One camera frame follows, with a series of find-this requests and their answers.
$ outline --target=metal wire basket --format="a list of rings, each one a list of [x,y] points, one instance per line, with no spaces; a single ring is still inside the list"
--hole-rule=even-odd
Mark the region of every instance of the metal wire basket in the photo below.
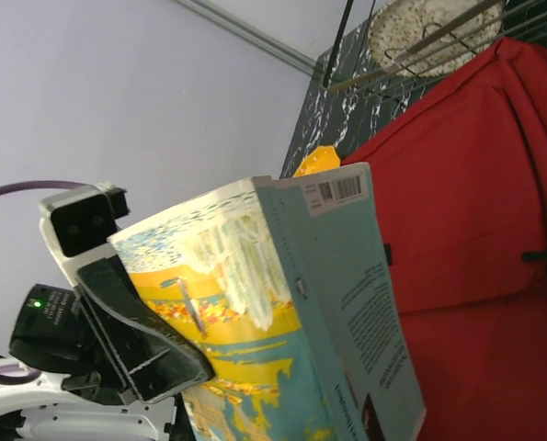
[[[352,4],[353,0],[347,1],[335,45],[330,51],[322,78],[323,87],[333,92],[347,90],[350,94],[356,94],[364,90],[367,93],[391,97],[396,90],[402,88],[408,92],[426,89],[443,77],[428,75],[431,71],[437,71],[446,63],[459,62],[461,65],[462,59],[471,59],[473,55],[505,36],[547,46],[547,0],[481,0],[447,23],[428,22],[421,40],[406,48],[393,48],[398,52],[390,56],[392,62],[381,67],[377,60],[373,60],[368,43],[373,18],[378,13],[377,1],[373,0],[369,19],[359,31],[359,57],[349,72],[346,66],[339,65],[341,61],[338,54],[345,37]],[[500,14],[477,22],[473,27],[467,27],[472,20],[475,23],[474,19],[484,11],[496,6],[502,6]],[[499,31],[495,35],[492,36],[491,32],[484,33],[485,29],[496,24]]]

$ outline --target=barcode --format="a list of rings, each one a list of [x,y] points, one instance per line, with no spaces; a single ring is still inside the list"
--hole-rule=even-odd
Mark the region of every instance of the barcode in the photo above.
[[[363,188],[361,187],[361,176],[359,175],[347,177],[345,179],[337,179],[333,181],[333,187],[335,188],[336,200],[352,198],[363,192]]]
[[[322,196],[322,200],[324,202],[333,198],[332,187],[330,187],[329,182],[323,182],[322,184],[318,184],[318,190],[320,190],[320,195]]]

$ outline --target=black marble surface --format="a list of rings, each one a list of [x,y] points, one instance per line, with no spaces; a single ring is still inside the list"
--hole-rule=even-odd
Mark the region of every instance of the black marble surface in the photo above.
[[[507,10],[527,0],[509,0]],[[538,42],[547,47],[547,26],[537,26],[541,22],[532,21],[534,17],[547,11],[547,0],[540,1],[520,15],[504,22],[504,29],[512,29],[520,22],[529,20],[529,27],[522,27],[510,37]],[[359,76],[376,69],[362,34],[366,33],[366,23],[342,39],[338,54],[335,78],[345,79]],[[329,52],[323,54],[318,63],[326,66]],[[375,85],[374,92],[359,92],[355,95],[347,92],[329,92],[320,86],[319,77],[313,77],[302,112],[298,118],[291,140],[281,177],[293,175],[303,158],[319,145],[335,145],[338,155],[345,158],[355,152],[375,133],[390,121],[405,112],[408,107],[420,99],[439,79],[408,79],[393,77]]]

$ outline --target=wire rack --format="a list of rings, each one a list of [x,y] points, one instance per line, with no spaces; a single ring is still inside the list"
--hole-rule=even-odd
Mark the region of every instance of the wire rack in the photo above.
[[[502,13],[487,20],[475,28],[460,32],[459,29],[470,20],[482,14],[488,8],[503,3]],[[444,76],[427,76],[428,71],[455,61],[469,54],[477,54],[502,37],[539,43],[547,47],[547,0],[482,0],[449,23],[432,22],[425,26],[423,38],[408,48],[397,49],[390,57],[392,64],[381,67],[370,55],[369,34],[373,17],[377,14],[377,0],[373,0],[369,18],[359,30],[358,57],[350,66],[340,60],[340,48],[345,37],[345,28],[350,16],[353,0],[347,1],[341,23],[336,34],[335,44],[329,53],[325,72],[321,79],[322,87],[330,92],[342,92],[347,96],[375,95],[381,99],[391,99],[398,103],[402,100],[402,91],[414,96],[416,91],[426,91],[438,83]],[[499,32],[494,37],[477,39],[480,31],[501,22]],[[455,46],[450,56],[447,50]],[[424,62],[423,69],[417,66]]]

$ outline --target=black cable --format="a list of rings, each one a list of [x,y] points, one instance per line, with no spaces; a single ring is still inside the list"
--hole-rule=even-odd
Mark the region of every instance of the black cable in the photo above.
[[[28,384],[39,378],[42,372],[39,370],[31,370],[27,375],[23,377],[9,377],[8,375],[0,374],[0,385],[2,386],[20,386],[22,384]]]

